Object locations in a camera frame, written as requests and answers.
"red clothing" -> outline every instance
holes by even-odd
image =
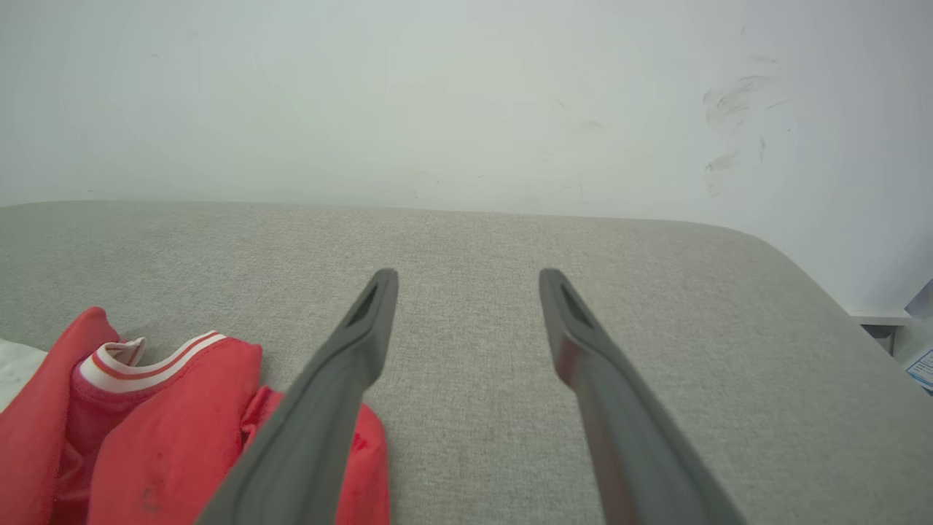
[[[0,414],[5,523],[191,523],[282,394],[260,388],[262,348],[210,332],[135,366],[101,308],[62,334]],[[389,522],[385,437],[363,406],[338,523]]]

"sticker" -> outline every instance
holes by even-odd
[[[933,349],[907,367],[907,373],[927,389],[933,389]]]

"white cloth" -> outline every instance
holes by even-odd
[[[46,355],[42,350],[0,339],[0,412],[29,382]]]

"black mark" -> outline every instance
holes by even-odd
[[[585,121],[577,127],[580,130],[599,130],[605,128],[606,125],[597,121]]]
[[[707,92],[703,103],[710,129],[727,133],[741,127],[751,112],[753,97],[767,88],[770,82],[769,77],[742,77],[728,90]]]
[[[150,481],[140,496],[140,506],[148,513],[158,513],[161,509],[160,500],[165,488],[165,480],[155,477]]]
[[[347,328],[353,326],[360,319],[366,317],[366,314],[369,313],[369,307],[372,306],[372,300],[376,297],[376,290],[379,289],[379,285],[372,287],[372,290],[369,291],[369,295],[366,296],[366,299],[359,304],[359,308],[356,309],[353,316],[350,318],[350,321],[347,322]]]
[[[706,172],[713,173],[716,171],[723,171],[735,166],[739,162],[740,153],[741,151],[733,151],[732,153],[719,155],[711,163],[706,165]]]
[[[777,64],[775,59],[765,55],[751,55],[748,59],[759,64]]]

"white stripe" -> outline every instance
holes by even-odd
[[[216,334],[216,331],[212,330],[211,332],[208,332],[208,333],[202,333],[201,335],[198,335],[197,337],[192,337],[188,341],[185,341],[185,344],[178,347],[178,350],[172,352],[172,355],[170,355],[169,357],[155,364],[149,364],[146,366],[127,366],[123,364],[122,362],[117,361],[117,359],[114,358],[112,355],[110,355],[110,352],[106,350],[106,347],[107,345],[109,345],[109,343],[101,345],[100,348],[97,348],[97,357],[98,359],[101,360],[103,364],[106,364],[113,370],[120,372],[122,374],[146,374],[148,372],[154,372],[156,370],[159,370],[161,367],[172,362],[174,358],[181,355],[181,353],[185,351],[185,348],[190,347],[195,341],[197,341],[198,339],[201,339],[202,337],[205,337],[207,335],[212,335],[212,334]]]
[[[108,392],[123,393],[123,392],[133,392],[137,390],[147,389],[149,387],[154,387],[155,385],[158,385],[162,381],[168,379],[169,377],[174,375],[176,372],[181,370],[185,366],[185,363],[190,361],[190,359],[193,358],[195,355],[197,355],[198,352],[200,352],[201,350],[204,350],[205,348],[210,347],[217,341],[221,341],[227,338],[227,336],[220,334],[220,333],[213,333],[213,334],[214,335],[212,335],[211,337],[208,337],[207,339],[204,339],[203,341],[195,345],[194,348],[189,350],[188,353],[185,354],[184,357],[179,359],[178,362],[173,364],[170,368],[154,376],[143,377],[140,379],[117,379],[107,374],[103,370],[101,370],[97,366],[97,364],[94,362],[94,360],[90,357],[88,357],[88,359],[84,360],[84,362],[81,363],[79,370],[80,370],[81,375],[85,379],[87,379],[89,383],[91,383],[93,386],[101,390],[106,390]],[[146,371],[151,372],[154,370],[158,370],[162,366],[165,366],[166,364],[171,362],[173,359],[175,359],[178,356],[178,354],[185,351],[185,348],[187,348],[191,343],[197,341],[198,339],[200,339],[201,337],[204,337],[205,335],[207,335],[207,333],[188,340],[187,343],[182,345],[181,348],[179,348],[175,353],[173,353],[167,359],[164,359],[161,362],[158,362],[156,364],[151,364],[149,366],[140,366],[138,368],[126,366],[125,364],[121,362],[117,362],[109,355],[107,355],[107,357],[111,361],[116,362],[119,365],[119,367],[113,365],[110,361],[104,361],[104,362],[107,363],[107,366],[112,366],[114,370],[118,372],[122,372],[124,374],[140,374]]]
[[[97,348],[97,355],[105,355],[118,364],[136,365],[146,353],[146,338],[140,337],[126,343],[104,343]]]

